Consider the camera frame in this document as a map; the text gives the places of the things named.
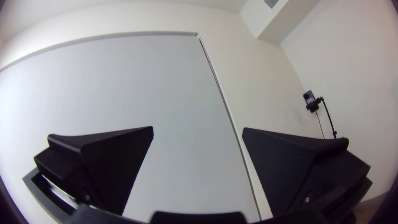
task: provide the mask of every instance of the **textured black surface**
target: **textured black surface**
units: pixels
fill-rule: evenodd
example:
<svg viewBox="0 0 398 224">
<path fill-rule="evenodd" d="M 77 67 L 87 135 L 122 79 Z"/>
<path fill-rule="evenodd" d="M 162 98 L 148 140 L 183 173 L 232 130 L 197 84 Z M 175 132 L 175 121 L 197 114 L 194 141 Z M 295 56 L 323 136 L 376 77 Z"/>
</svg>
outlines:
<svg viewBox="0 0 398 224">
<path fill-rule="evenodd" d="M 240 212 L 224 214 L 176 214 L 156 212 L 150 224 L 247 224 L 245 217 Z"/>
<path fill-rule="evenodd" d="M 330 224 L 323 217 L 320 211 L 314 207 L 309 207 L 295 211 L 293 213 L 267 219 L 255 224 Z"/>
<path fill-rule="evenodd" d="M 312 153 L 266 131 L 245 128 L 243 140 L 272 214 L 284 214 L 311 166 Z"/>
<path fill-rule="evenodd" d="M 34 159 L 46 178 L 78 202 L 121 215 L 152 139 L 152 127 L 84 136 L 52 134 L 50 147 Z"/>
<path fill-rule="evenodd" d="M 313 139 L 251 128 L 243 129 L 243 140 L 274 216 L 287 212 L 316 161 L 348 146 L 344 138 Z"/>
</svg>

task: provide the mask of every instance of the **smartphone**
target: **smartphone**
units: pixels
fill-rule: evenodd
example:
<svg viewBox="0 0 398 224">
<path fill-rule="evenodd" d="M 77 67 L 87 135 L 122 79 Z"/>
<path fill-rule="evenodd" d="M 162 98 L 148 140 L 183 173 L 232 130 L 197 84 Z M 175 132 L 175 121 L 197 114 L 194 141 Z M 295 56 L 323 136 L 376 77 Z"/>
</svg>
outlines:
<svg viewBox="0 0 398 224">
<path fill-rule="evenodd" d="M 317 111 L 319 109 L 318 104 L 316 104 L 316 103 L 311 104 L 312 102 L 315 101 L 314 94 L 312 93 L 311 90 L 304 93 L 303 97 L 307 103 L 307 110 L 309 110 L 311 113 L 314 113 L 315 111 Z"/>
</svg>

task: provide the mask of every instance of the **white wall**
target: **white wall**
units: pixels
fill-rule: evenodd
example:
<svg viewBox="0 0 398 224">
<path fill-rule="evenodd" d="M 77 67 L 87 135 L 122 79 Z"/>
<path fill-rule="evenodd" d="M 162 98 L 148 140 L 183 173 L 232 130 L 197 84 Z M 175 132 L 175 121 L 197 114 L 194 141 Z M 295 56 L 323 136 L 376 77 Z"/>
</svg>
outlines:
<svg viewBox="0 0 398 224">
<path fill-rule="evenodd" d="M 281 44 L 306 90 L 323 96 L 338 136 L 371 166 L 364 200 L 398 170 L 398 15 L 390 0 L 321 0 Z M 332 137 L 321 109 L 323 129 Z"/>
<path fill-rule="evenodd" d="M 0 35 L 0 52 L 3 49 L 3 45 L 4 45 L 3 38 Z"/>
<path fill-rule="evenodd" d="M 234 13 L 165 3 L 110 4 L 78 10 L 36 24 L 8 41 L 0 57 L 0 67 L 66 41 L 141 31 L 200 33 L 228 101 L 240 141 L 244 127 L 321 136 L 317 121 L 305 109 L 304 89 L 285 54 L 278 46 L 255 39 L 240 16 Z M 243 141 L 241 144 L 247 157 Z M 14 149 L 1 150 L 13 153 Z M 14 167 L 1 165 L 0 174 L 27 220 L 34 223 L 33 220 L 45 216 L 42 209 L 32 209 L 30 203 L 35 203 L 34 199 L 22 183 L 22 177 L 35 167 L 33 160 L 30 164 L 15 164 Z M 262 217 L 270 218 L 272 214 L 252 164 L 249 172 Z"/>
<path fill-rule="evenodd" d="M 271 8 L 263 0 L 248 0 L 239 14 L 245 25 L 258 38 L 288 1 L 279 0 Z"/>
</svg>

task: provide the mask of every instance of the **black mount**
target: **black mount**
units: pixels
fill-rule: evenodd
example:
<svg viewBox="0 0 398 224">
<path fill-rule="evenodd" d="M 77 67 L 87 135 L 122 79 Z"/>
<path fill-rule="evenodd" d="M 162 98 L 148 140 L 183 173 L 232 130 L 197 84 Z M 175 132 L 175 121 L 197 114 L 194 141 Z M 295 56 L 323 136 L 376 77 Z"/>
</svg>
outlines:
<svg viewBox="0 0 398 224">
<path fill-rule="evenodd" d="M 333 127 L 332 119 L 330 118 L 329 111 L 328 111 L 328 108 L 326 107 L 325 100 L 323 99 L 323 97 L 318 97 L 316 100 L 309 103 L 306 106 L 306 108 L 307 108 L 307 110 L 311 111 L 311 113 L 314 113 L 316 110 L 319 109 L 318 104 L 320 104 L 320 102 L 323 102 L 323 106 L 325 107 L 326 113 L 328 114 L 328 117 L 329 117 L 330 125 L 332 126 L 333 137 L 336 139 L 337 131 L 335 131 L 335 129 Z"/>
</svg>

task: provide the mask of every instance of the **black mount arm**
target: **black mount arm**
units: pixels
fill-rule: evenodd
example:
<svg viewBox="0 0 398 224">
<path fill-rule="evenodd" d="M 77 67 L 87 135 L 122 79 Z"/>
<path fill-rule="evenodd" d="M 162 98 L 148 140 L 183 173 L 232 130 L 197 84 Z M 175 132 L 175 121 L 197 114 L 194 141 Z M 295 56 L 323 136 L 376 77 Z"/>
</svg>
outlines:
<svg viewBox="0 0 398 224">
<path fill-rule="evenodd" d="M 316 100 L 314 100 L 313 102 L 311 102 L 310 104 L 308 104 L 306 106 L 307 110 L 310 110 L 311 113 L 315 112 L 319 107 L 318 104 L 320 104 L 320 102 L 323 102 L 323 106 L 325 107 L 326 113 L 328 114 L 329 117 L 329 121 L 330 121 L 330 125 L 332 126 L 332 131 L 333 131 L 333 137 L 336 139 L 336 135 L 337 135 L 337 131 L 335 131 L 334 127 L 333 127 L 333 123 L 332 123 L 332 119 L 330 118 L 329 115 L 329 111 L 328 111 L 328 107 L 325 104 L 325 100 L 323 99 L 323 97 L 318 97 Z"/>
</svg>

